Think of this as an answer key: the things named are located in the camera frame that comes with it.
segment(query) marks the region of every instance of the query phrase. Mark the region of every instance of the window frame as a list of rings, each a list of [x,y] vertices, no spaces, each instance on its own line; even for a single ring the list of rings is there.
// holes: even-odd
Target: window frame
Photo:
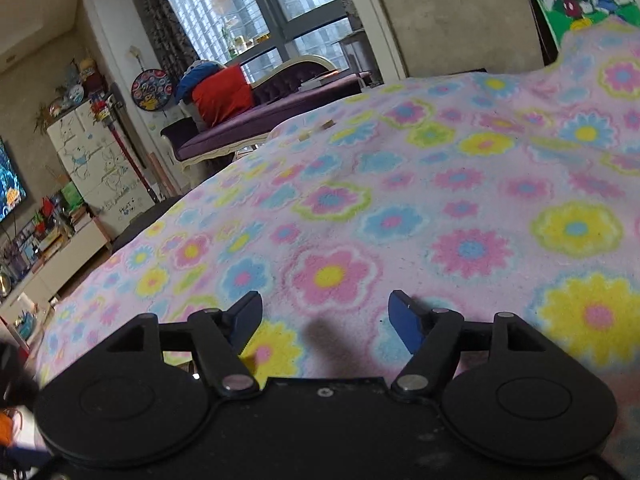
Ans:
[[[269,29],[269,38],[238,54],[238,56],[225,63],[227,66],[245,65],[274,48],[278,50],[282,62],[286,62],[301,55],[294,42],[296,38],[347,17],[342,0],[332,0],[304,14],[300,14],[292,20],[287,18],[280,0],[255,1]]]

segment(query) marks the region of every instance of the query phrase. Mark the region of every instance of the silver round object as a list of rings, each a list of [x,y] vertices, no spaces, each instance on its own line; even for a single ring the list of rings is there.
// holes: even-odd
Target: silver round object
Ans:
[[[4,272],[0,272],[0,296],[6,298],[10,293],[11,279]]]
[[[230,392],[242,392],[254,385],[254,378],[242,374],[228,375],[222,379],[222,385]]]
[[[334,394],[334,391],[331,388],[320,388],[318,390],[318,396],[320,397],[331,397]]]
[[[400,386],[401,390],[406,392],[416,392],[429,386],[429,380],[426,377],[416,374],[403,375],[396,383]]]

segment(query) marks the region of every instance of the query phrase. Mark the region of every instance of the television screen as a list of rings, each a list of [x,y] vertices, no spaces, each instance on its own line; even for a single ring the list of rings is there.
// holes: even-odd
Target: television screen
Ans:
[[[2,221],[27,196],[6,154],[2,139],[0,139],[0,186],[0,206],[2,207],[0,221]]]

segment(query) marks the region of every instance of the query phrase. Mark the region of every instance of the wall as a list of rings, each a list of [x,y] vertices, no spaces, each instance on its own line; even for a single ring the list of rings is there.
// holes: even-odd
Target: wall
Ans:
[[[65,173],[49,136],[33,131],[38,105],[56,98],[55,88],[64,82],[66,66],[85,55],[82,40],[70,32],[0,75],[0,137],[27,191],[27,199],[15,210],[18,229],[42,206],[43,196],[60,189],[46,166],[56,174]],[[12,223],[9,217],[2,227],[13,237]]]
[[[543,66],[529,0],[380,2],[409,76],[478,68],[517,73]]]
[[[147,153],[155,152],[177,189],[187,189],[188,181],[173,164],[168,148],[160,138],[166,125],[183,117],[177,106],[163,112],[146,112],[137,108],[130,97],[131,85],[140,73],[140,65],[129,53],[136,46],[142,51],[146,68],[158,67],[158,58],[151,47],[133,0],[82,0],[84,12],[93,31],[104,63],[119,86],[133,126]]]

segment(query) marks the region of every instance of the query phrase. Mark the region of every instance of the bed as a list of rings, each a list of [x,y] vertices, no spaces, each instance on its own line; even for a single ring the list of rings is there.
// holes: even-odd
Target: bed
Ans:
[[[638,478],[638,98],[640,31],[613,17],[538,72],[407,79],[288,120],[56,308],[40,378],[135,314],[258,290],[242,358],[261,383],[389,379],[409,358],[399,288],[469,320],[515,312],[597,373],[619,403],[605,457]]]

